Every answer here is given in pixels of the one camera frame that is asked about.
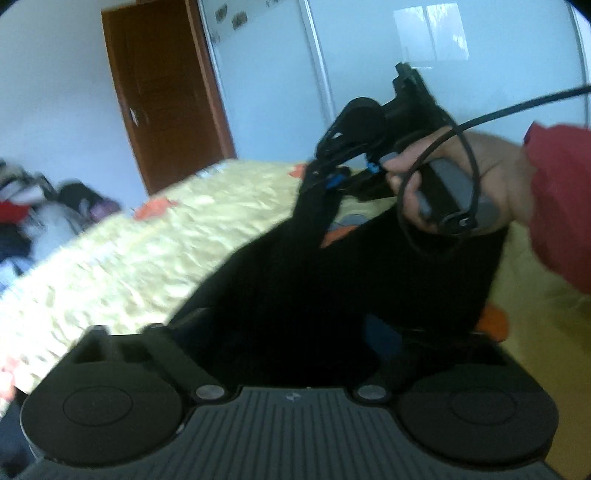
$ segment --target logo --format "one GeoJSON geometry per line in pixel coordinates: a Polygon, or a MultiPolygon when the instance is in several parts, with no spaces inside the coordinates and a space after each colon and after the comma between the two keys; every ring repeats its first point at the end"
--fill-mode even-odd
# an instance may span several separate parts
{"type": "Polygon", "coordinates": [[[300,395],[299,393],[292,392],[292,393],[290,393],[290,394],[287,394],[287,395],[285,396],[285,399],[286,399],[286,400],[289,400],[289,401],[290,401],[290,402],[292,402],[292,403],[295,403],[295,402],[297,402],[297,401],[300,401],[300,400],[301,400],[301,395],[300,395]]]}

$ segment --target person's arm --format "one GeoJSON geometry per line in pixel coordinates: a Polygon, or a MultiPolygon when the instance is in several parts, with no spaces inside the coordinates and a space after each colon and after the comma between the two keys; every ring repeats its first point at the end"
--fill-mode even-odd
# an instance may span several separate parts
{"type": "Polygon", "coordinates": [[[532,247],[548,268],[591,294],[591,131],[533,124],[525,150],[536,168],[532,247]]]}
{"type": "MultiPolygon", "coordinates": [[[[410,146],[386,163],[394,192],[400,180],[441,131],[410,146]]],[[[499,206],[496,228],[512,220],[530,227],[532,247],[551,270],[584,293],[591,293],[591,131],[559,125],[549,129],[533,124],[523,146],[502,138],[467,132],[482,174],[482,189],[499,206]]],[[[454,160],[470,173],[459,140],[445,142],[431,158],[454,160]]],[[[405,193],[405,215],[433,231],[418,213],[416,191],[420,175],[405,193]]]]}

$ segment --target wooden door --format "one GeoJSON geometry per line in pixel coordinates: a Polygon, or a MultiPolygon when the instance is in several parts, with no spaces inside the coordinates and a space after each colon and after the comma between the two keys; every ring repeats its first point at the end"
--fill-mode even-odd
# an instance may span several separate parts
{"type": "Polygon", "coordinates": [[[204,50],[191,30],[195,12],[184,0],[167,0],[102,14],[119,104],[150,194],[235,156],[209,57],[202,65],[197,55],[204,50]]]}

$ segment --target black cable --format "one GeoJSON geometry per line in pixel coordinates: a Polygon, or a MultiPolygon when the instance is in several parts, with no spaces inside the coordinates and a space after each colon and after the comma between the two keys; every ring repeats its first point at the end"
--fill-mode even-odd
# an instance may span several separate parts
{"type": "Polygon", "coordinates": [[[442,136],[440,136],[437,140],[435,140],[429,147],[417,158],[417,161],[411,166],[411,168],[406,172],[404,177],[402,178],[402,182],[400,184],[400,188],[398,189],[397,195],[397,213],[398,213],[398,221],[402,226],[402,231],[404,235],[407,237],[412,248],[421,254],[424,257],[428,257],[432,260],[445,260],[451,256],[451,254],[455,253],[457,247],[461,244],[462,240],[467,237],[467,235],[458,241],[456,245],[449,251],[444,254],[431,254],[429,252],[425,252],[425,250],[421,249],[413,240],[410,231],[407,228],[406,220],[403,215],[404,211],[404,193],[406,192],[406,188],[408,186],[408,182],[413,174],[426,162],[427,158],[435,152],[439,146],[443,145],[447,140],[452,137],[457,136],[460,139],[460,142],[464,146],[466,151],[466,155],[468,156],[468,160],[470,162],[470,169],[472,170],[472,200],[470,202],[470,209],[468,211],[468,218],[469,222],[472,225],[476,224],[476,212],[478,211],[478,201],[480,198],[480,173],[478,168],[478,163],[476,161],[476,157],[474,156],[474,152],[470,147],[465,135],[463,134],[464,131],[468,130],[469,128],[477,127],[478,125],[485,124],[487,122],[497,120],[499,118],[503,118],[505,116],[513,115],[514,113],[522,112],[524,110],[529,110],[531,108],[535,108],[537,106],[546,105],[552,102],[558,102],[560,100],[566,100],[568,98],[586,95],[591,93],[591,85],[583,85],[581,87],[577,87],[570,90],[564,90],[558,93],[552,93],[550,95],[545,95],[542,97],[538,97],[532,100],[528,100],[526,102],[518,103],[516,105],[503,108],[501,110],[497,110],[496,112],[489,113],[487,115],[479,116],[475,119],[469,120],[461,125],[456,124],[451,117],[442,110],[442,113],[446,117],[449,125],[451,126],[451,130],[445,132],[442,136]]]}

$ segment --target door handle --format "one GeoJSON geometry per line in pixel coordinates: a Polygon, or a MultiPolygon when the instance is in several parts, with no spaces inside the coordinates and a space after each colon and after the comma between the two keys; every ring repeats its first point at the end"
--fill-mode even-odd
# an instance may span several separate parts
{"type": "Polygon", "coordinates": [[[131,117],[131,121],[134,123],[136,127],[139,127],[139,118],[135,110],[129,107],[129,115],[131,117]]]}

